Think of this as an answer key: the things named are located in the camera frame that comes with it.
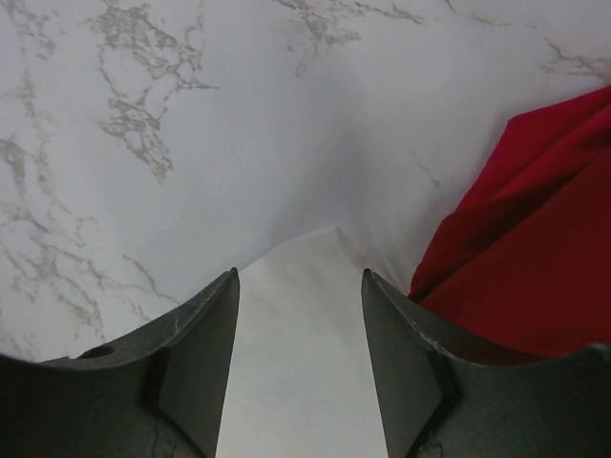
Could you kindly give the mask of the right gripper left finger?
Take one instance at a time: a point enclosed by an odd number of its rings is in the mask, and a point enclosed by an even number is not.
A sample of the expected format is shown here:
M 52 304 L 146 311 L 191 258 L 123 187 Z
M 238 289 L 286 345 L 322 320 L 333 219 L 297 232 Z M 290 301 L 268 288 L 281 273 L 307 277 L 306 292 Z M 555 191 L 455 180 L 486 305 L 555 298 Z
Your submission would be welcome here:
M 5 457 L 212 457 L 240 280 L 222 273 L 181 306 L 76 358 L 1 359 Z

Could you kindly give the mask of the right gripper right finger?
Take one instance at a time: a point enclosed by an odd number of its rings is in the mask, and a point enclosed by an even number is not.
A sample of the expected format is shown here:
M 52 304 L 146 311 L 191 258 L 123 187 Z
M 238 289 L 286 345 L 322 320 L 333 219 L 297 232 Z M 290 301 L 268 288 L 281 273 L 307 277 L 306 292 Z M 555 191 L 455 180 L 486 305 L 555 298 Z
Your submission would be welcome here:
M 365 270 L 364 323 L 391 457 L 606 457 L 610 349 L 544 358 L 476 336 Z

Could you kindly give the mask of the white t shirt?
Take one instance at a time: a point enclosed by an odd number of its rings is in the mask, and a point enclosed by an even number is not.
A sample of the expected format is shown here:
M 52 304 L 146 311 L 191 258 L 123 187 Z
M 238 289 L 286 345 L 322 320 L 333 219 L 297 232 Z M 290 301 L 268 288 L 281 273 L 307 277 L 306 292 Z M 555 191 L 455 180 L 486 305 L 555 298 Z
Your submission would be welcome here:
M 240 268 L 221 457 L 383 457 L 363 270 L 407 286 L 519 108 L 547 46 L 509 28 L 371 31 L 301 70 L 273 32 L 214 47 L 169 111 L 181 191 L 165 289 Z

